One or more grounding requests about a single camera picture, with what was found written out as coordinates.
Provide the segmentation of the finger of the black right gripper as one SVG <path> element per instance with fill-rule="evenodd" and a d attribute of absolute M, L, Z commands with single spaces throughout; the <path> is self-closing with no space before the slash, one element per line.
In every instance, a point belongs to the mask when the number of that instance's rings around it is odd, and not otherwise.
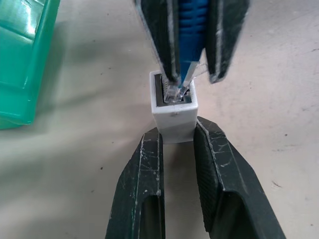
<path fill-rule="evenodd" d="M 249 0 L 209 1 L 205 53 L 212 84 L 227 74 L 249 6 Z"/>
<path fill-rule="evenodd" d="M 178 1 L 136 0 L 134 6 L 152 41 L 162 74 L 170 82 L 180 83 Z"/>

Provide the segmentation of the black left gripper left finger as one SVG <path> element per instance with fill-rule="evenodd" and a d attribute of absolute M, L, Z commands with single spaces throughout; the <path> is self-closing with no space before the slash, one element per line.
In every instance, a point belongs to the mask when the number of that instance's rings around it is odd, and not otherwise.
<path fill-rule="evenodd" d="M 163 141 L 157 128 L 144 133 L 119 177 L 105 237 L 165 238 Z"/>

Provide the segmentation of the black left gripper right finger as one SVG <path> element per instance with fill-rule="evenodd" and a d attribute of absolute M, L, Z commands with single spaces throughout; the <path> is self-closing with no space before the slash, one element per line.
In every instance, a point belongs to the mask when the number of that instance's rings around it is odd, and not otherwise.
<path fill-rule="evenodd" d="M 214 122 L 198 117 L 193 137 L 205 230 L 211 239 L 284 239 L 259 179 Z"/>

